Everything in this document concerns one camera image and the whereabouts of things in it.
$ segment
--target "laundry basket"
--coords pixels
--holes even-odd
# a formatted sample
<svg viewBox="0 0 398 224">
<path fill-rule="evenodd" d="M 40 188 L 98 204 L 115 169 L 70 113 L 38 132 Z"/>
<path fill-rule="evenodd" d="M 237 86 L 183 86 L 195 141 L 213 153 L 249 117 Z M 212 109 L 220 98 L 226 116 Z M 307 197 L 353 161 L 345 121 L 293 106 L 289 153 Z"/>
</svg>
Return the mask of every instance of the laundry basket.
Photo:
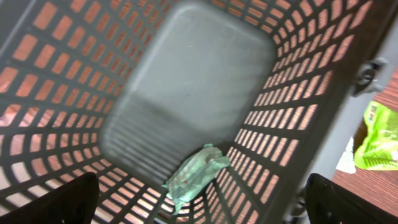
<svg viewBox="0 0 398 224">
<path fill-rule="evenodd" d="M 339 107 L 353 93 L 360 66 L 374 58 L 395 16 L 397 3 L 176 2 L 0 1 L 0 215 L 85 172 L 95 172 L 101 193 L 93 223 L 282 221 L 325 136 L 336 131 L 332 124 L 338 121 Z M 170 24 L 183 20 L 184 13 L 190 10 L 200 12 L 184 20 L 185 27 L 189 22 L 193 24 L 192 29 L 168 33 Z M 229 28 L 200 33 L 204 47 L 196 55 L 183 55 L 192 62 L 192 69 L 180 74 L 189 77 L 191 72 L 200 74 L 199 69 L 215 68 L 215 76 L 207 77 L 212 88 L 206 88 L 203 79 L 195 79 L 200 83 L 195 96 L 211 99 L 214 95 L 229 103 L 219 101 L 208 106 L 206 101 L 178 96 L 176 105 L 164 100 L 151 105 L 138 97 L 132 98 L 135 104 L 130 104 L 128 96 L 138 88 L 135 83 L 140 78 L 159 63 L 167 64 L 168 56 L 182 58 L 174 48 L 162 49 L 165 57 L 158 58 L 159 44 L 170 35 L 177 40 L 182 35 L 198 36 L 195 29 L 206 26 L 198 25 L 197 16 L 208 19 L 212 15 L 217 15 L 217 24 L 225 22 Z M 207 24 L 212 26 L 213 22 L 209 20 Z M 272 41 L 272 46 L 265 46 L 268 50 L 264 52 L 263 45 L 257 48 L 240 41 L 241 36 L 256 43 L 264 37 L 269 43 Z M 235 40 L 241 44 L 238 49 L 229 44 Z M 187 50 L 196 46 L 185 47 Z M 208 63 L 199 60 L 199 66 L 188 60 L 198 54 L 213 58 Z M 221 56 L 228 59 L 228 66 L 235 65 L 234 69 L 223 66 Z M 186 67 L 174 65 L 174 69 Z M 242 77 L 246 69 L 254 77 Z M 223 84 L 224 78 L 229 80 L 228 74 L 237 71 L 239 76 L 233 85 Z M 181 82 L 182 76 L 167 72 L 154 77 L 152 82 L 163 90 L 168 85 L 183 86 L 190 80 Z M 217 85 L 213 83 L 220 87 L 214 94 L 212 90 Z M 152 84 L 144 86 L 146 90 L 155 89 Z M 181 91 L 186 97 L 191 93 Z M 233 107 L 231 101 L 240 108 Z M 170 136 L 175 124 L 187 129 L 197 128 L 190 126 L 192 123 L 211 124 L 206 116 L 200 122 L 184 123 L 173 116 L 178 113 L 158 121 L 155 112 L 159 105 L 177 111 L 186 106 L 184 111 L 190 112 L 183 114 L 184 121 L 197 115 L 195 110 L 189 110 L 190 105 L 206 108 L 201 113 L 216 108 L 211 121 L 222 122 L 222 128 L 212 127 L 211 134 L 172 130 L 180 136 Z M 224 105 L 232 112 L 222 110 Z M 145 118 L 148 111 L 155 111 L 149 114 L 153 118 L 150 125 L 135 123 L 138 125 L 134 130 L 129 129 L 131 118 L 136 114 Z M 236 121 L 229 128 L 226 121 L 230 121 L 230 112 Z M 362 112 L 350 116 L 358 117 Z M 140 138 L 127 135 L 124 140 L 114 140 L 126 131 Z M 192 138 L 195 133 L 200 133 L 197 142 Z M 186 134 L 192 140 L 189 142 L 195 144 L 187 147 L 179 143 L 187 141 Z M 145 147 L 138 141 L 142 135 L 151 136 Z M 164 136 L 173 138 L 173 144 L 164 143 Z M 167 146 L 167 150 L 162 152 L 155 143 Z M 160 185 L 186 156 L 195 152 L 194 145 L 199 148 L 206 143 L 219 146 L 231 159 L 231 167 L 221 170 L 201 195 L 186 203 L 178 215 L 171 216 L 174 205 Z"/>
</svg>

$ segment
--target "brown floor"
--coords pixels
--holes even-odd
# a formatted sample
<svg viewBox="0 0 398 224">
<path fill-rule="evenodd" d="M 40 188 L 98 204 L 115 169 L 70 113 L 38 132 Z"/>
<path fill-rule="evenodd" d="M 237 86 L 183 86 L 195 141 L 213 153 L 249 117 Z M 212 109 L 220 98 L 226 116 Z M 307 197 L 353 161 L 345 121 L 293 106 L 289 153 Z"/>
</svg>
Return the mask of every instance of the brown floor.
<svg viewBox="0 0 398 224">
<path fill-rule="evenodd" d="M 398 111 L 398 70 L 388 87 L 374 98 L 387 107 Z M 357 148 L 366 135 L 364 123 L 355 136 Z M 356 168 L 355 174 L 337 171 L 333 181 L 398 217 L 398 171 L 370 171 Z"/>
</svg>

